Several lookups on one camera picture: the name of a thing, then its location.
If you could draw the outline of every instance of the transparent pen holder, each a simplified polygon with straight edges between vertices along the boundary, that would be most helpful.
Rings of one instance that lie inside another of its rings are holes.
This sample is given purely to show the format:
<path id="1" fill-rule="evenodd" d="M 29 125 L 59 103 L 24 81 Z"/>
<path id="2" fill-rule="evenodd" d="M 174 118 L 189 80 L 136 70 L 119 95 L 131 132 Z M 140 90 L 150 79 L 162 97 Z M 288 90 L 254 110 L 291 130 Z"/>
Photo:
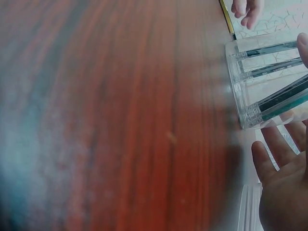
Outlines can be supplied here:
<path id="1" fill-rule="evenodd" d="M 230 42 L 226 55 L 243 129 L 308 119 L 308 69 L 297 30 Z"/>

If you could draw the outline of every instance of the hand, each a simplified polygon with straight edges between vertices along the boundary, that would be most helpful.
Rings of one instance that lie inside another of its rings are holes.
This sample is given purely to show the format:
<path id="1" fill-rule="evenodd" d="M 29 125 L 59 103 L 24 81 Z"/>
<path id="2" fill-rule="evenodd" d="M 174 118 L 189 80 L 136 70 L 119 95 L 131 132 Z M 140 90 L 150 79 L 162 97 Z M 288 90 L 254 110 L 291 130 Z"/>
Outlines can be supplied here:
<path id="1" fill-rule="evenodd" d="M 297 39 L 300 55 L 308 65 L 308 36 Z M 263 185 L 260 220 L 265 231 L 308 230 L 308 121 L 285 125 L 302 152 L 296 155 L 276 127 L 262 133 L 280 170 L 273 166 L 261 142 L 252 146 L 253 160 Z"/>
<path id="2" fill-rule="evenodd" d="M 264 0 L 233 0 L 231 11 L 236 18 L 243 17 L 242 26 L 252 29 L 263 12 Z"/>

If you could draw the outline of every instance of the wooden table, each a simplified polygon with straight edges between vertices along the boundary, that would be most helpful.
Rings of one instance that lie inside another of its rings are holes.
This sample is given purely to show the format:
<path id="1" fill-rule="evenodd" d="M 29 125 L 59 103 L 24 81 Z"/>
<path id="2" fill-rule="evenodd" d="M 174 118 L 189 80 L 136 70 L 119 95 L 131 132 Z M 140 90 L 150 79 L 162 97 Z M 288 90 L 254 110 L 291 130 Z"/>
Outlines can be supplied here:
<path id="1" fill-rule="evenodd" d="M 235 230 L 218 0 L 3 0 L 0 35 L 3 230 Z"/>

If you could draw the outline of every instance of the black pen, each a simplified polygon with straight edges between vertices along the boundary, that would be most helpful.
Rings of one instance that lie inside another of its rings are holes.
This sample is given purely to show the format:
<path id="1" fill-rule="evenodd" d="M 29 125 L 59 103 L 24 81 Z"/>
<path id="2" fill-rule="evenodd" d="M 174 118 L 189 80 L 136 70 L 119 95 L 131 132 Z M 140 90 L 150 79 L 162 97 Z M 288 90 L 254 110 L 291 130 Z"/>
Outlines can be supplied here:
<path id="1" fill-rule="evenodd" d="M 248 107 L 249 127 L 268 121 L 308 101 L 308 75 Z"/>
<path id="2" fill-rule="evenodd" d="M 280 43 L 277 45 L 272 45 L 268 47 L 262 47 L 250 51 L 243 51 L 240 53 L 235 54 L 235 57 L 239 60 L 245 59 L 245 58 L 252 58 L 252 57 L 257 57 L 260 55 L 264 54 L 271 54 L 271 53 L 276 53 L 276 52 L 281 52 L 281 51 L 287 51 L 291 49 L 297 48 L 297 42 L 292 41 L 292 42 L 286 42 L 286 43 Z"/>
<path id="3" fill-rule="evenodd" d="M 288 60 L 288 61 L 284 61 L 281 63 L 276 63 L 276 64 L 270 64 L 267 65 L 263 68 L 259 68 L 256 70 L 252 70 L 252 71 L 248 71 L 248 72 L 244 72 L 243 73 L 243 78 L 244 79 L 251 79 L 251 78 L 256 78 L 259 76 L 264 76 L 264 75 L 268 75 L 277 71 L 282 71 L 294 66 L 299 66 L 302 65 L 303 61 L 300 57 Z"/>

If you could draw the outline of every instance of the yellow pencil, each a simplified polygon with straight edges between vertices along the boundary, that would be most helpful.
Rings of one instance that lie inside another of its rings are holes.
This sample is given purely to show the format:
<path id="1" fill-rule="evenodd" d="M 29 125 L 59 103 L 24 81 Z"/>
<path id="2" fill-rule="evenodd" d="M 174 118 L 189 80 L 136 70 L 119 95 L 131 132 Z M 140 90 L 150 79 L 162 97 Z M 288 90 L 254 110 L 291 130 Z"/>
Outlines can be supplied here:
<path id="1" fill-rule="evenodd" d="M 227 22 L 230 34 L 231 34 L 233 40 L 236 40 L 236 35 L 235 35 L 234 29 L 233 29 L 233 25 L 232 25 L 232 22 L 231 22 L 230 15 L 229 15 L 229 12 L 227 10 L 226 4 L 225 4 L 225 2 L 223 0 L 219 0 L 219 2 L 220 2 L 220 5 L 221 5 L 221 8 L 223 10 L 223 13 L 225 15 L 225 19 L 226 19 L 226 22 Z"/>

